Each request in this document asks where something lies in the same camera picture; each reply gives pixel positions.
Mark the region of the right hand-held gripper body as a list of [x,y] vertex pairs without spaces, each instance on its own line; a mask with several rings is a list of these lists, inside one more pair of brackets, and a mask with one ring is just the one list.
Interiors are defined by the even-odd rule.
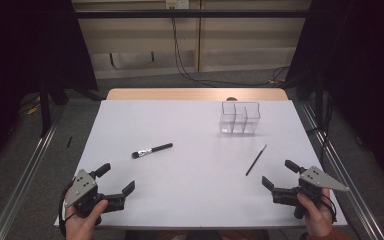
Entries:
[[349,191],[347,186],[315,166],[308,169],[300,166],[288,166],[288,169],[299,174],[298,186],[285,189],[276,188],[274,185],[271,185],[271,194],[274,203],[294,206],[294,216],[297,219],[302,219],[307,212],[306,208],[297,199],[298,193],[306,195],[317,205],[324,203],[322,200],[324,197],[322,193],[323,188],[344,192]]

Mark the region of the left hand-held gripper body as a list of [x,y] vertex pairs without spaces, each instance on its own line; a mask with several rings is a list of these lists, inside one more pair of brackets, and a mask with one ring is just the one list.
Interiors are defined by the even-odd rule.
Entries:
[[96,179],[90,176],[91,172],[80,169],[72,181],[64,206],[74,206],[82,216],[88,216],[93,208],[101,201],[107,200],[108,205],[104,213],[121,211],[124,209],[126,197],[121,193],[105,195],[98,192]]

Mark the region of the clear acrylic organizer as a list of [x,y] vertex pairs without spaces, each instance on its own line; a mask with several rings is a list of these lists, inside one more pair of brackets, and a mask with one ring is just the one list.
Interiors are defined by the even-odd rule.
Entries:
[[219,129],[226,134],[254,134],[261,119],[258,102],[222,103]]

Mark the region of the person's right hand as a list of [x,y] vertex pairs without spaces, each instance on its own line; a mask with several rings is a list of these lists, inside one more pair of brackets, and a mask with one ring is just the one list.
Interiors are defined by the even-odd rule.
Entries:
[[297,199],[307,210],[305,225],[308,235],[317,238],[326,237],[333,229],[330,190],[322,189],[322,202],[317,205],[304,194],[298,194]]

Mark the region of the person's left hand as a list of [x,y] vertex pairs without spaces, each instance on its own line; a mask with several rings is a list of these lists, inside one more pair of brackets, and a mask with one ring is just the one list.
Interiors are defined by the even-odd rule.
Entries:
[[67,208],[65,210],[66,240],[92,240],[95,223],[107,205],[107,200],[101,200],[87,217],[78,215],[74,206]]

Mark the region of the white table cover board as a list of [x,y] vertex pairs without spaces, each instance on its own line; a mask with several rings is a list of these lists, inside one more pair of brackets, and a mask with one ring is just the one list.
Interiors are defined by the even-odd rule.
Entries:
[[[319,161],[294,104],[263,101],[251,135],[219,130],[219,101],[123,101],[101,103],[79,168],[111,169],[97,181],[100,192],[116,194],[134,181],[122,211],[102,224],[122,229],[277,228],[301,224],[291,206],[275,204],[262,185],[292,188],[290,159],[305,168]],[[132,159],[131,154],[173,143],[173,147]],[[251,163],[267,148],[250,172]]]

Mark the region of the black metal stand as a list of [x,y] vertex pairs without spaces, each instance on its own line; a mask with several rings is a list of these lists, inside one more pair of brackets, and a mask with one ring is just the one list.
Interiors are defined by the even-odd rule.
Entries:
[[49,108],[49,98],[46,88],[46,81],[42,80],[40,84],[40,107],[42,116],[42,132],[41,136],[44,137],[51,126],[51,115]]
[[317,74],[317,86],[315,91],[315,116],[318,128],[323,128],[323,74]]

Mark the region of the wooden table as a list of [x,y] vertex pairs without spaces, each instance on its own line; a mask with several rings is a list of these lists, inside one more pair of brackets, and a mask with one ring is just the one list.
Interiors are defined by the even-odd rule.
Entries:
[[287,94],[280,88],[114,88],[107,100],[213,100],[283,101]]

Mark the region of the black curtain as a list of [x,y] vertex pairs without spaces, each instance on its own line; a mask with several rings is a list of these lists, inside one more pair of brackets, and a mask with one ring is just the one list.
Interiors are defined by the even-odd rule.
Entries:
[[311,0],[286,82],[307,99],[318,85],[384,171],[384,0]]
[[97,88],[72,0],[0,0],[0,148],[26,94],[65,88]]

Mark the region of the black horizontal bar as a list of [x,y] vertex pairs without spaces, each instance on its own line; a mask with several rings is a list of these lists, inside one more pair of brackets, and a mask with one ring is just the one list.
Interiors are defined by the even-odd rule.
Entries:
[[306,18],[308,10],[81,10],[78,18]]

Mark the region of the aluminium floor rail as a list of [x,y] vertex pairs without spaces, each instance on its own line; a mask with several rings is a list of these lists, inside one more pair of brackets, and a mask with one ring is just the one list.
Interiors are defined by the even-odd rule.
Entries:
[[47,130],[39,138],[37,146],[30,157],[22,176],[17,182],[14,191],[11,193],[7,204],[0,213],[0,240],[5,240],[9,229],[14,222],[22,201],[25,198],[25,194],[31,185],[34,175],[36,174],[38,166],[40,165],[40,162],[42,161],[49,144],[53,139],[62,114],[63,109],[56,110],[55,116],[51,118]]
[[362,228],[364,229],[368,239],[384,240],[384,234],[378,225],[375,216],[364,201],[362,195],[357,189],[357,186],[354,184],[350,174],[346,170],[345,165],[341,161],[336,149],[334,148],[334,145],[328,139],[327,133],[323,131],[321,126],[316,122],[316,114],[314,110],[307,102],[302,104],[302,110],[321,145],[322,154],[320,156],[320,162],[323,163],[323,157],[326,156],[327,161],[329,162],[338,179],[349,187],[350,191],[346,194],[347,199],[353,207],[353,210],[357,215],[357,218],[362,225]]

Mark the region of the white wall outlet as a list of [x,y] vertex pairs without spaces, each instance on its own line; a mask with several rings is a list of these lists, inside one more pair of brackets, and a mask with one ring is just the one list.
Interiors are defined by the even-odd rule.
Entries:
[[167,9],[188,9],[190,7],[189,0],[166,0]]

